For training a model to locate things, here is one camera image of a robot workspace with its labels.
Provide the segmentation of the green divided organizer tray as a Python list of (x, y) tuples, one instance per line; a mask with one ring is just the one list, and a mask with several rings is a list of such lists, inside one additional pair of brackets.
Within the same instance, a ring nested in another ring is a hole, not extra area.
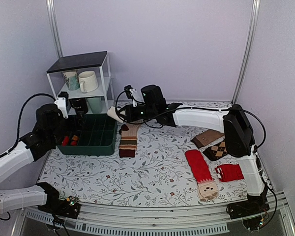
[[(67, 118), (64, 137), (69, 136), (69, 142), (62, 146), (63, 137), (57, 148), (65, 155), (112, 155), (115, 151), (117, 127), (117, 121), (106, 114), (86, 114), (82, 130), (69, 130)], [(70, 145), (73, 135), (79, 137), (76, 146)]]

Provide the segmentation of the cream brown block sock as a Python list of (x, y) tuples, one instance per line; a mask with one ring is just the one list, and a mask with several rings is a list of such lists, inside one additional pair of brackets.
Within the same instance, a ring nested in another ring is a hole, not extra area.
[(118, 117), (114, 106), (111, 106), (109, 108), (109, 110), (107, 111), (107, 115), (120, 123), (124, 123), (124, 119)]

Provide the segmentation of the striped beige brown sock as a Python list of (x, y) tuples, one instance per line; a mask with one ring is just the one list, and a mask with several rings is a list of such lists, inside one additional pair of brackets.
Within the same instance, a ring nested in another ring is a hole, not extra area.
[(134, 124), (123, 124), (119, 130), (121, 135), (119, 143), (120, 158), (134, 158), (137, 150), (137, 132), (140, 128), (138, 122)]

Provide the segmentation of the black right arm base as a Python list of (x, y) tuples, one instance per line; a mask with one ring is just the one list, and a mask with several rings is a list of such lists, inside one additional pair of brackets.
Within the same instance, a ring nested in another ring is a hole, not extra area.
[(238, 219), (254, 214), (262, 213), (270, 209), (267, 199), (257, 196), (248, 196), (248, 199), (242, 202), (231, 203), (227, 205), (226, 212), (231, 219)]

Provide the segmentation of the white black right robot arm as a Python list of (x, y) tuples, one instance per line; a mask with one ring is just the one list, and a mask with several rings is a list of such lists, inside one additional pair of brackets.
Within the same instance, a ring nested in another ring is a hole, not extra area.
[(123, 122), (131, 124), (138, 120), (147, 122), (154, 119), (164, 126), (194, 126), (223, 133), (226, 150), (237, 158), (247, 184), (247, 195), (252, 197), (245, 202), (244, 210), (248, 214), (255, 214), (263, 207), (260, 196), (266, 185), (257, 158), (258, 145), (255, 144), (253, 128), (247, 118), (249, 111), (239, 104), (222, 109), (168, 104), (161, 88), (156, 85), (141, 89), (142, 101), (134, 95), (136, 91), (131, 86), (126, 86), (123, 92), (132, 100), (132, 104), (122, 108), (115, 106), (116, 115)]

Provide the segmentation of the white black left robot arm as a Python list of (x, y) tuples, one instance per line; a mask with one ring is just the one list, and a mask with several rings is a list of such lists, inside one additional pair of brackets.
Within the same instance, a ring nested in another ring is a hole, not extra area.
[[(0, 184), (22, 167), (39, 160), (56, 148), (64, 137), (68, 114), (65, 101), (45, 104), (36, 110), (32, 132), (21, 137), (12, 150), (0, 157)], [(78, 218), (81, 205), (76, 197), (61, 200), (59, 191), (46, 182), (28, 188), (0, 190), (0, 215), (11, 210), (38, 206), (53, 216)]]

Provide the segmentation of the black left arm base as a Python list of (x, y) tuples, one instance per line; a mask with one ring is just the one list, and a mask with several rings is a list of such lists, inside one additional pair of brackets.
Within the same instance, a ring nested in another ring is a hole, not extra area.
[(62, 216), (66, 218), (77, 219), (81, 204), (78, 202), (78, 198), (69, 196), (65, 199), (58, 199), (54, 202), (38, 206), (40, 211), (50, 213), (56, 216)]

